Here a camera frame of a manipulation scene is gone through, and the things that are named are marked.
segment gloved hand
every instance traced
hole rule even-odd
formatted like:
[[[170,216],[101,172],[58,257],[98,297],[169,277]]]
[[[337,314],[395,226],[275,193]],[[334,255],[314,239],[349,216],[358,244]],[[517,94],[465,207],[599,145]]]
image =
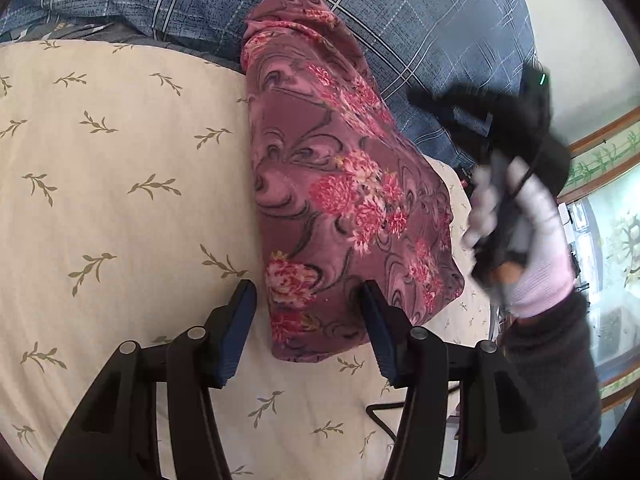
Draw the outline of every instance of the gloved hand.
[[[519,157],[510,164],[506,181],[511,192],[517,189],[528,169]],[[471,197],[469,229],[462,237],[468,248],[495,229],[498,193],[490,179],[489,168],[478,167],[474,171],[476,190]],[[533,225],[527,267],[503,264],[494,271],[494,286],[502,287],[500,296],[514,316],[533,317],[564,300],[574,288],[575,275],[558,205],[540,179],[531,175],[515,201]]]

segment beige bed sheet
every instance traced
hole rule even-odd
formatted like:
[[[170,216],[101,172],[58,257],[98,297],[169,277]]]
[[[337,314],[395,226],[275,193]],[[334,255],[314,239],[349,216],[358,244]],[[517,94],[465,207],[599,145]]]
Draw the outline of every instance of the beige bed sheet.
[[[120,342],[149,346],[203,323],[240,276],[257,284],[258,312],[238,374],[211,394],[231,470],[382,476],[391,442],[364,407],[404,390],[385,385],[370,345],[319,364],[270,354],[245,97],[244,76],[169,50],[0,48],[0,432],[37,477]],[[453,170],[431,163],[449,186],[453,253],[468,275],[468,201]],[[488,319],[467,280],[428,327],[472,346]],[[159,391],[162,471],[174,478]]]

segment maroon floral cloth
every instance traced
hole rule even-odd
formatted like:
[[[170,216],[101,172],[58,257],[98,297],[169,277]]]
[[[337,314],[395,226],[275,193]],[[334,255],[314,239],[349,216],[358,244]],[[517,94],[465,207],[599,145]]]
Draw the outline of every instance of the maroon floral cloth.
[[[246,23],[273,355],[318,362],[366,343],[363,280],[425,323],[464,284],[447,187],[398,132],[358,43],[324,0],[263,0]]]

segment person's arm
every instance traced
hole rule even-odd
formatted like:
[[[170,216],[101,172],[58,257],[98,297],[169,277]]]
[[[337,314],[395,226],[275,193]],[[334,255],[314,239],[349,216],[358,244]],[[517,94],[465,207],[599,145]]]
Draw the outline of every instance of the person's arm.
[[[586,309],[574,290],[552,309],[517,320],[501,340],[556,430],[574,479],[588,471],[600,446],[601,404]]]
[[[528,171],[516,158],[506,174],[510,189],[519,189]],[[491,234],[497,221],[497,190],[487,168],[478,168],[474,179],[469,230],[463,236],[469,247]],[[574,270],[551,193],[532,175],[514,199],[533,227],[527,265],[510,262],[494,270],[489,293],[517,318],[501,346],[530,387],[540,415],[555,430],[577,479],[591,467],[600,445],[600,393],[587,304],[574,289]]]

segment blue gripper pad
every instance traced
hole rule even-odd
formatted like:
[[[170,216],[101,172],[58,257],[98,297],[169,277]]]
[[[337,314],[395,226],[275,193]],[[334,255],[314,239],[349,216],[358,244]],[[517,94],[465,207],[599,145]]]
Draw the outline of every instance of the blue gripper pad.
[[[218,366],[213,376],[222,388],[236,374],[244,343],[249,335],[257,304],[257,291],[251,280],[240,280],[231,300],[213,310],[205,323],[212,341],[218,340]]]
[[[360,309],[380,374],[392,386],[401,386],[401,359],[411,322],[400,308],[389,306],[375,280],[361,286]]]

